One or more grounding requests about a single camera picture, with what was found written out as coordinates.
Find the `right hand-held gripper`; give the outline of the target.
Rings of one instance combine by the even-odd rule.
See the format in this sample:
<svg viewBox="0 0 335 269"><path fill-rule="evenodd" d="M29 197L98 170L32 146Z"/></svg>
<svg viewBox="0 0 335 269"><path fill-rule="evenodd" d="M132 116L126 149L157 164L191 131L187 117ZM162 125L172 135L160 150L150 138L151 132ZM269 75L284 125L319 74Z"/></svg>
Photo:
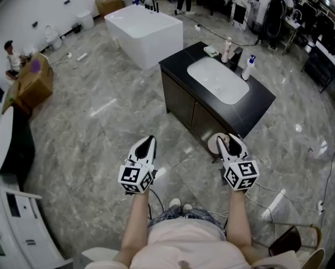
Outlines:
<svg viewBox="0 0 335 269"><path fill-rule="evenodd" d="M230 140L216 138L216 145L222 168L220 169L222 185L229 185L234 191L247 191L258 180L260 173L255 160L245 160L249 155L246 145L233 134Z"/></svg>

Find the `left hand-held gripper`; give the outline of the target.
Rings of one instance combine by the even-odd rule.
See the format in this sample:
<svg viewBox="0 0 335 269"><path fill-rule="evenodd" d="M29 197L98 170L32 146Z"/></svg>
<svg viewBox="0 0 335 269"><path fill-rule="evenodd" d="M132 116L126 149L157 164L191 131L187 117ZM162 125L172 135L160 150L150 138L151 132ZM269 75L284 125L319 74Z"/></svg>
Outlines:
<svg viewBox="0 0 335 269"><path fill-rule="evenodd" d="M126 194L144 194L153 183L157 173L152 164L155 157L156 139L154 136L147 136L131 147L128 158L120 166L118 175L118 183Z"/></svg>

